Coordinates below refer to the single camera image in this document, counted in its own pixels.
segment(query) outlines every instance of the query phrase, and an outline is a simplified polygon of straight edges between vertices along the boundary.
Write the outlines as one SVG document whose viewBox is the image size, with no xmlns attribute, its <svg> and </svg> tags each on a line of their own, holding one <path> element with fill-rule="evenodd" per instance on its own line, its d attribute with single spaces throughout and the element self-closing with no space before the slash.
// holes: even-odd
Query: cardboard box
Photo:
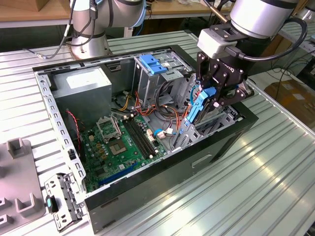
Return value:
<svg viewBox="0 0 315 236">
<path fill-rule="evenodd" d="M 278 82 L 265 89 L 265 92 L 275 98 Z M 315 128 L 315 92 L 309 92 L 296 80 L 281 82 L 277 102 L 290 113 L 307 125 L 310 129 Z"/>
<path fill-rule="evenodd" d="M 40 11 L 49 0 L 0 0 L 0 5 L 28 11 Z"/>
</svg>

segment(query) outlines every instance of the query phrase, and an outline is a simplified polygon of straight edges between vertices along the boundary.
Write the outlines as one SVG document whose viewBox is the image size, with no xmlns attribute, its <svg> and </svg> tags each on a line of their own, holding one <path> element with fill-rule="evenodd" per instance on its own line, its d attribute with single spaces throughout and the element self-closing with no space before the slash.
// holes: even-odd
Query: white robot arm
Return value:
<svg viewBox="0 0 315 236">
<path fill-rule="evenodd" d="M 71 0 L 75 37 L 71 42 L 73 54 L 80 59 L 109 53 L 105 29 L 136 27 L 146 13 L 145 0 Z"/>
</svg>

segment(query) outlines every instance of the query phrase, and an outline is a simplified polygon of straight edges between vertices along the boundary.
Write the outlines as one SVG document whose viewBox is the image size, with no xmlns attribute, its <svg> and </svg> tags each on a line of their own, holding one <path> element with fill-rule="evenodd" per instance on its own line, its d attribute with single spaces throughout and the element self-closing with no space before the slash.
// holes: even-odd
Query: aluminum table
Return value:
<svg viewBox="0 0 315 236">
<path fill-rule="evenodd" d="M 109 40 L 114 53 L 179 44 L 196 59 L 197 38 L 184 31 Z M 52 54 L 56 47 L 42 48 Z M 0 54 L 0 143 L 31 142 L 38 178 L 67 173 L 32 67 L 73 60 L 63 47 L 53 60 L 25 51 Z M 315 221 L 315 134 L 255 89 L 244 101 L 259 120 L 210 167 L 118 220 L 98 235 L 303 235 Z M 85 215 L 59 235 L 92 235 Z M 6 235 L 58 235 L 46 214 Z"/>
</svg>

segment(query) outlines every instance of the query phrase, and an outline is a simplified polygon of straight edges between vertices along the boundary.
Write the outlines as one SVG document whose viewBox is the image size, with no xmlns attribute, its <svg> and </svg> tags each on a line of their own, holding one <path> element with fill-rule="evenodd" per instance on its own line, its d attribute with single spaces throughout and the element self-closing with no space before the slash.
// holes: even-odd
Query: gray power supply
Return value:
<svg viewBox="0 0 315 236">
<path fill-rule="evenodd" d="M 54 82 L 52 94 L 61 113 L 69 109 L 87 126 L 110 115 L 112 84 L 99 66 L 58 74 Z"/>
</svg>

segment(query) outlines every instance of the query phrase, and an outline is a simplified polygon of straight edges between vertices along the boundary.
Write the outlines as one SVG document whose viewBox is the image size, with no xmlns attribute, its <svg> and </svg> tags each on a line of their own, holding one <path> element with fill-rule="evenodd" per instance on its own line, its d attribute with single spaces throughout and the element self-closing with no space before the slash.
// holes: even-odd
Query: label sticker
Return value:
<svg viewBox="0 0 315 236">
<path fill-rule="evenodd" d="M 285 87 L 287 90 L 294 89 L 294 87 L 289 84 L 283 84 L 282 86 Z"/>
<path fill-rule="evenodd" d="M 68 76 L 67 82 L 71 89 L 76 89 L 86 85 L 96 84 L 98 82 L 98 76 L 92 76 L 91 73 L 87 74 L 78 74 Z"/>
<path fill-rule="evenodd" d="M 304 100 L 305 98 L 301 95 L 301 94 L 299 94 L 299 93 L 295 93 L 294 95 L 293 95 L 297 100 Z"/>
</svg>

